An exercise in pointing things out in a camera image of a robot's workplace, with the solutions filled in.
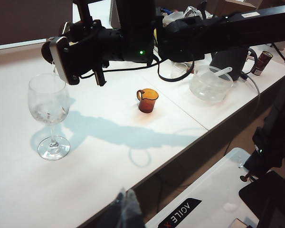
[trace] clear wine glass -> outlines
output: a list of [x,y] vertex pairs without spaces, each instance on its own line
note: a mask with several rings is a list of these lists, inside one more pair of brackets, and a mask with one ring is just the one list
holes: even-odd
[[54,125],[63,121],[69,111],[69,94],[66,83],[55,73],[32,78],[28,85],[28,107],[32,116],[51,127],[51,137],[41,141],[39,155],[46,160],[58,160],[70,151],[70,143],[54,135]]

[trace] brown measuring cup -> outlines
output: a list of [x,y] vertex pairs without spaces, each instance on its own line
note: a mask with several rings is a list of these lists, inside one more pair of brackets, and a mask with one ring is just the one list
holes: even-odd
[[140,100],[138,108],[143,113],[153,111],[154,104],[158,98],[158,93],[153,89],[142,89],[136,92],[137,99]]

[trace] red can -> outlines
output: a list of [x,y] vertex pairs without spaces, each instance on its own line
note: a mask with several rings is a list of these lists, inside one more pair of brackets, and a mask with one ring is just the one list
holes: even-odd
[[273,55],[268,51],[262,51],[259,58],[257,58],[256,67],[252,70],[254,75],[261,75]]

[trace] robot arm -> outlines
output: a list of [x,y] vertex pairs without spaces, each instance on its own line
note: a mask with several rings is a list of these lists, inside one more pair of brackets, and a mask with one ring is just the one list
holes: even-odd
[[[102,68],[108,67],[109,61],[151,65],[154,29],[160,57],[174,62],[285,40],[285,6],[214,19],[191,17],[164,28],[154,0],[116,0],[121,28],[106,29],[100,20],[92,19],[86,0],[78,0],[77,5],[81,21],[42,48],[43,57],[54,61],[61,79],[70,85],[79,84],[80,76],[93,70],[97,84],[103,86],[106,81]],[[135,9],[144,12],[144,17],[137,17]]]

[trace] white table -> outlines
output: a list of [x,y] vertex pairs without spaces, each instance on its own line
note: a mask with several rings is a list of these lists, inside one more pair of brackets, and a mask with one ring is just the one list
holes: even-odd
[[[252,48],[258,56],[263,50],[267,50],[274,55],[274,58],[269,62],[260,76],[249,74],[257,83],[260,92],[263,92],[285,75],[285,63],[282,62],[277,52],[268,45],[260,45]],[[207,55],[206,59],[198,61],[197,64],[209,64],[210,61],[211,59]],[[252,65],[253,61],[249,60],[245,68],[251,68]],[[161,75],[169,77],[171,68],[172,64],[169,60],[163,62],[160,67]],[[234,82],[233,87],[222,102],[211,104],[200,100],[190,91],[189,83],[193,74],[174,83],[161,80],[157,76],[157,69],[155,68],[147,69],[144,72],[140,72],[140,74],[208,130],[220,124],[257,96],[257,91],[253,83],[249,79],[244,82],[240,78]]]
[[258,218],[238,195],[238,191],[250,183],[242,182],[239,178],[247,174],[247,170],[240,164],[245,163],[248,157],[249,154],[243,149],[231,150],[147,222],[146,227],[157,228],[187,198],[202,202],[178,224],[177,228],[227,228],[236,218],[256,227]]
[[93,78],[68,86],[56,133],[71,152],[46,161],[36,148],[50,131],[30,115],[27,90],[51,70],[40,45],[0,51],[0,227],[76,227],[207,132],[162,93],[151,114],[140,112],[136,91],[154,87],[135,72],[108,73],[103,87]]

